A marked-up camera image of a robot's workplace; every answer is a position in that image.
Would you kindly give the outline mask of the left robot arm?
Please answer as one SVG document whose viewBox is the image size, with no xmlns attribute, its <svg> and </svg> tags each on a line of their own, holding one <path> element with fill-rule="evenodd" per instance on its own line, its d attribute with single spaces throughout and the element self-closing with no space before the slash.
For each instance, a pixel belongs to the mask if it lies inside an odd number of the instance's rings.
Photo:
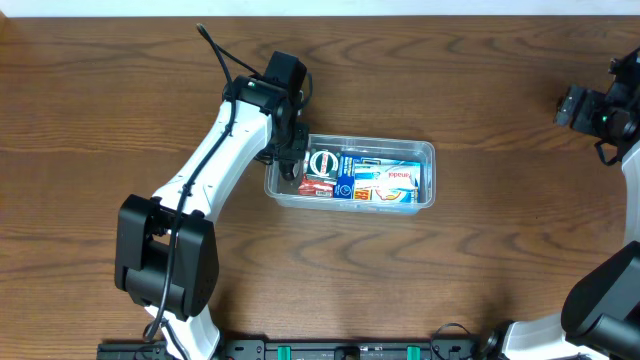
<svg viewBox="0 0 640 360">
<path fill-rule="evenodd" d="M 220 332 L 208 308 L 219 275 L 215 224 L 247 166 L 262 160 L 285 180 L 301 171 L 309 128 L 297 118 L 312 83 L 295 56 L 274 52 L 263 74 L 223 90 L 213 127 L 165 185 L 130 195 L 118 212 L 115 285 L 152 315 L 173 359 L 213 358 Z"/>
</svg>

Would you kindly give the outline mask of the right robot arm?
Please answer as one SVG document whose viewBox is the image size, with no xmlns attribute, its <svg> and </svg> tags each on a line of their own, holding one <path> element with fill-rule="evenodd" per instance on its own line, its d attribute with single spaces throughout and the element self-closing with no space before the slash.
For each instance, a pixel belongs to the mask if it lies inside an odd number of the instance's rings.
<svg viewBox="0 0 640 360">
<path fill-rule="evenodd" d="M 624 201 L 611 253 L 569 290 L 561 309 L 509 321 L 486 341 L 486 359 L 636 359 L 639 356 L 639 51 L 613 58 L 604 90 L 571 85 L 553 122 L 594 141 L 621 171 Z"/>
</svg>

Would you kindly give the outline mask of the dark bottle white cap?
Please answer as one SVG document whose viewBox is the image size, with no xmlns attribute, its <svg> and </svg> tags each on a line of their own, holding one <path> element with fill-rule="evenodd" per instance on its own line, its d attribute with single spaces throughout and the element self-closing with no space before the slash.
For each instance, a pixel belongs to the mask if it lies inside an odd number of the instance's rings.
<svg viewBox="0 0 640 360">
<path fill-rule="evenodd" d="M 291 161 L 282 161 L 279 163 L 279 171 L 283 180 L 292 182 L 298 176 L 299 163 L 291 162 Z"/>
</svg>

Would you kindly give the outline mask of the clear plastic container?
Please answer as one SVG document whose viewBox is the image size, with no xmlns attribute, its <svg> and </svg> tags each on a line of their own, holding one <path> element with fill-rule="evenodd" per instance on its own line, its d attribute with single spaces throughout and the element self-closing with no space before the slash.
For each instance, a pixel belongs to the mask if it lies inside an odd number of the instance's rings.
<svg viewBox="0 0 640 360">
<path fill-rule="evenodd" d="M 345 154 L 355 154 L 418 162 L 421 164 L 419 200 L 417 203 L 378 203 L 299 195 L 298 187 L 303 177 L 306 176 L 304 157 L 299 162 L 298 176 L 292 182 L 282 179 L 277 163 L 267 168 L 265 192 L 280 205 L 316 210 L 414 215 L 419 210 L 431 206 L 435 200 L 435 149 L 428 142 L 312 134 L 306 153 L 312 148 L 339 152 L 341 159 Z"/>
</svg>

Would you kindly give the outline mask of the black mounting rail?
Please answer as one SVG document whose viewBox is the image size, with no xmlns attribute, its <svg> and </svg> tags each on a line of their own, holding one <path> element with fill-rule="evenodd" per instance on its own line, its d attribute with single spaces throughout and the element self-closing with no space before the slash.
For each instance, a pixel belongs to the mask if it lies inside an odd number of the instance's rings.
<svg viewBox="0 0 640 360">
<path fill-rule="evenodd" d="M 213 360 L 464 360 L 475 357 L 470 339 L 426 342 L 275 342 L 228 340 Z"/>
</svg>

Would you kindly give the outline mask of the white Panadol box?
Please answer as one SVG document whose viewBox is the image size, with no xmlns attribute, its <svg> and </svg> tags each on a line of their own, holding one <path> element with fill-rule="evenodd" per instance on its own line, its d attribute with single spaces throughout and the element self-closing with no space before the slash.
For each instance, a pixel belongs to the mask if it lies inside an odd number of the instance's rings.
<svg viewBox="0 0 640 360">
<path fill-rule="evenodd" d="M 358 187 L 413 189 L 419 187 L 419 164 L 356 164 L 354 184 Z"/>
</svg>

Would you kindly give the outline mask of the blue Kool Fever box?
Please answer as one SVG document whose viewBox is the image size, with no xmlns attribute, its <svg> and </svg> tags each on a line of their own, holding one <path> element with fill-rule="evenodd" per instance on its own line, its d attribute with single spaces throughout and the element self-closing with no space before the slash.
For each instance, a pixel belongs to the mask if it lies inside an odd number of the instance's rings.
<svg viewBox="0 0 640 360">
<path fill-rule="evenodd" d="M 421 164 L 418 162 L 345 154 L 340 160 L 338 178 L 337 183 L 334 186 L 333 197 L 378 203 L 417 203 L 420 197 L 420 182 L 419 187 L 413 189 L 358 187 L 354 184 L 353 169 L 356 164 L 379 165 L 402 163 L 419 164 L 419 180 L 421 182 Z"/>
</svg>

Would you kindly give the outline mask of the red Panadol sachet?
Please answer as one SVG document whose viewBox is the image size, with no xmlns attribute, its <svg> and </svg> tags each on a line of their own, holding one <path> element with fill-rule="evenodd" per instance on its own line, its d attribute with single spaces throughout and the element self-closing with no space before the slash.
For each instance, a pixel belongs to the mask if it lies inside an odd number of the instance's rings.
<svg viewBox="0 0 640 360">
<path fill-rule="evenodd" d="M 302 196 L 332 198 L 333 193 L 333 184 L 324 181 L 309 179 L 306 176 L 303 177 L 298 187 L 298 194 Z"/>
</svg>

